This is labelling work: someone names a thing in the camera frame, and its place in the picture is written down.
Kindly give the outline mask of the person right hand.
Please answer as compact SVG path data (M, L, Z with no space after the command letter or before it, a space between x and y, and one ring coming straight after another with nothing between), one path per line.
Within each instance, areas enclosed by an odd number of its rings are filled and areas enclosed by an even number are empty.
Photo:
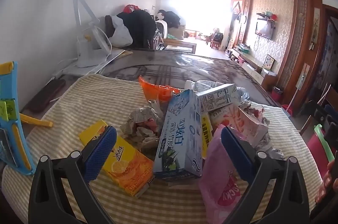
M319 190L315 196L315 203L320 203L321 200L325 197L326 193L327 193L327 188L329 188L330 186L332 187L332 189L337 192L338 190L338 181L337 179L335 179L335 181L332 181L332 176L331 176L331 171L333 169L333 166L335 164L335 161L331 161L329 162L329 164L327 165L327 172L323 178L322 184L319 187Z

